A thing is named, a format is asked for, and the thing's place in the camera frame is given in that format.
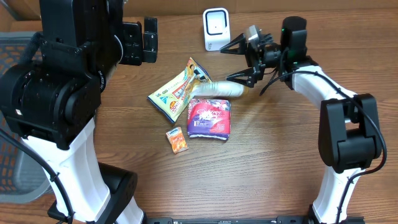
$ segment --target black mounting bracket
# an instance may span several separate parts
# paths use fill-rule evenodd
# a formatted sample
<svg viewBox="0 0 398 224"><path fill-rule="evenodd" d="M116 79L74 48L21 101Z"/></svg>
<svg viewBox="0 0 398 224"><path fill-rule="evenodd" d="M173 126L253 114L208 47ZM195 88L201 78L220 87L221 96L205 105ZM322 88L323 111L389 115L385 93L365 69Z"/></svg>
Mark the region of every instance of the black mounting bracket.
<svg viewBox="0 0 398 224"><path fill-rule="evenodd" d="M376 99L362 94L354 100L379 128ZM359 123L359 127L347 130L346 121ZM381 142L350 100L330 99L321 102L318 149L322 161L340 174L347 169L368 168L381 155Z"/></svg>
<svg viewBox="0 0 398 224"><path fill-rule="evenodd" d="M283 52L287 47L287 63L305 60L307 55L307 21L299 16L286 17L282 23L282 34L280 36L280 46Z"/></svg>
<svg viewBox="0 0 398 224"><path fill-rule="evenodd" d="M140 22L123 22L123 58L120 64L141 65L155 63L157 59L157 19L145 17L144 34Z"/></svg>

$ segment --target white device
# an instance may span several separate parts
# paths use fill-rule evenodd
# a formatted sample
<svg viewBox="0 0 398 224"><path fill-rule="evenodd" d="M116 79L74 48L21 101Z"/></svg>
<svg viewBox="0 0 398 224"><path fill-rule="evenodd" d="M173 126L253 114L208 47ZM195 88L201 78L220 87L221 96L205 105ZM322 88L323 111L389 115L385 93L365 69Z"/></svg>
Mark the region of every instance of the white device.
<svg viewBox="0 0 398 224"><path fill-rule="evenodd" d="M228 44L231 41L228 11L224 8L207 9L203 13L203 31L206 50L219 50Z"/></svg>

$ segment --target white cylindrical object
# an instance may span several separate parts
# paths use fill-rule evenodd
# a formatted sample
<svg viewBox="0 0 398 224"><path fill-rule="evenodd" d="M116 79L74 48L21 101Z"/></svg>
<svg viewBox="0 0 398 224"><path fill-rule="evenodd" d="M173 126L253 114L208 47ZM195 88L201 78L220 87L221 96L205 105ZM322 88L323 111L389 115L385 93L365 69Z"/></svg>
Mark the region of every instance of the white cylindrical object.
<svg viewBox="0 0 398 224"><path fill-rule="evenodd" d="M219 81L200 84L194 89L192 94L194 96L239 97L244 92L244 85L231 81Z"/></svg>

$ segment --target wooden table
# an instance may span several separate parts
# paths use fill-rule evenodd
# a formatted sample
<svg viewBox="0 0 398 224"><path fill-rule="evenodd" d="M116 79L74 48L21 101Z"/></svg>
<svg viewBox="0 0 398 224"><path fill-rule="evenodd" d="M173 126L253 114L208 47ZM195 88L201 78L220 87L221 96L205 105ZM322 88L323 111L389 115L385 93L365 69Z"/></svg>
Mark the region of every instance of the wooden table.
<svg viewBox="0 0 398 224"><path fill-rule="evenodd" d="M387 164L360 178L349 215L365 216L367 223L398 223L398 10L232 14L232 37L256 24L278 41L282 20L293 15L307 19L308 54L325 73L349 90L377 98ZM165 137L174 126L146 96L180 73L189 57L214 80L246 68L246 62L241 55L205 51L201 16L158 19L157 62L120 65L102 94L95 135L98 160L138 173L135 199L149 217L306 214L325 168L317 146L319 111L279 82L258 97L266 84L259 82L249 96L231 100L227 142L188 139L190 149L175 156ZM12 25L12 31L40 29L40 22ZM186 133L186 111L175 126ZM0 222L54 223L46 214L53 200L45 195L26 205L2 204Z"/></svg>

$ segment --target snack bag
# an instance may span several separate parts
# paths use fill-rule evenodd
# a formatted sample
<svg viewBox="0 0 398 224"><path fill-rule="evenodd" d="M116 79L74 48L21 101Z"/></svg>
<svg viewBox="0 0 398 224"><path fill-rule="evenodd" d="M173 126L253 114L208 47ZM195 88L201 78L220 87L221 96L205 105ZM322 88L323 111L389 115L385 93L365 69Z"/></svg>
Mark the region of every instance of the snack bag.
<svg viewBox="0 0 398 224"><path fill-rule="evenodd" d="M172 145L174 154L189 149L180 127L174 128L173 130L167 132L166 136L167 139L169 139L170 144Z"/></svg>
<svg viewBox="0 0 398 224"><path fill-rule="evenodd" d="M231 104L228 100L193 99L188 106L188 135L227 140L231 133Z"/></svg>
<svg viewBox="0 0 398 224"><path fill-rule="evenodd" d="M148 99L174 123L193 98L192 90L200 83L211 83L211 79L206 70L190 58L184 71Z"/></svg>

